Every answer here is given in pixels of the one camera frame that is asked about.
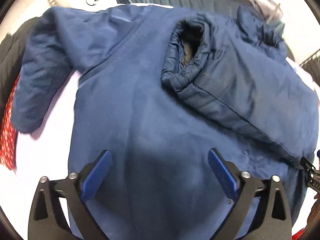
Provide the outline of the navy blue padded jacket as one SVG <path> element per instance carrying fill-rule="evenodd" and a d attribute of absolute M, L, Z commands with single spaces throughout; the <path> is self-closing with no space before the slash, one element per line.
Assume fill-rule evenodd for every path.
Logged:
<path fill-rule="evenodd" d="M 11 121 L 38 129 L 80 73 L 68 169 L 103 150 L 112 166 L 88 209 L 110 239 L 208 239 L 231 208 L 209 164 L 278 175 L 297 220 L 300 160 L 314 159 L 318 97 L 287 62 L 281 27 L 187 8 L 52 7 L 24 50 Z"/>

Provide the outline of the lilac bed sheet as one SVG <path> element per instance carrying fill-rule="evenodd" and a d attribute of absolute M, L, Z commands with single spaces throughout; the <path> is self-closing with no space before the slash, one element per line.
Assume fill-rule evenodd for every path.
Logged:
<path fill-rule="evenodd" d="M 15 229 L 28 238 L 28 220 L 34 193 L 42 176 L 66 178 L 74 123 L 74 103 L 80 74 L 72 72 L 59 88 L 41 126 L 31 134 L 19 134 L 16 146 L 17 213 Z"/>

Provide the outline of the red patterned cloth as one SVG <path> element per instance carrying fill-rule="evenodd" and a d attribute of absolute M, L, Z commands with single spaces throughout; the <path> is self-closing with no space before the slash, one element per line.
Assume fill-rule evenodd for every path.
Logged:
<path fill-rule="evenodd" d="M 17 131 L 11 124 L 12 103 L 20 76 L 14 82 L 9 98 L 4 108 L 1 123 L 1 165 L 8 170 L 16 169 Z"/>

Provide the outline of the black garment at bedside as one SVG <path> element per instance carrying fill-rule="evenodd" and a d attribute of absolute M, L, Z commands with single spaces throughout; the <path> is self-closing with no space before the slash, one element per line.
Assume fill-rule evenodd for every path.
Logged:
<path fill-rule="evenodd" d="M 20 73 L 25 43 L 38 19 L 38 17 L 35 17 L 24 22 L 14 34 L 7 34 L 1 42 L 1 120 L 11 89 Z"/>

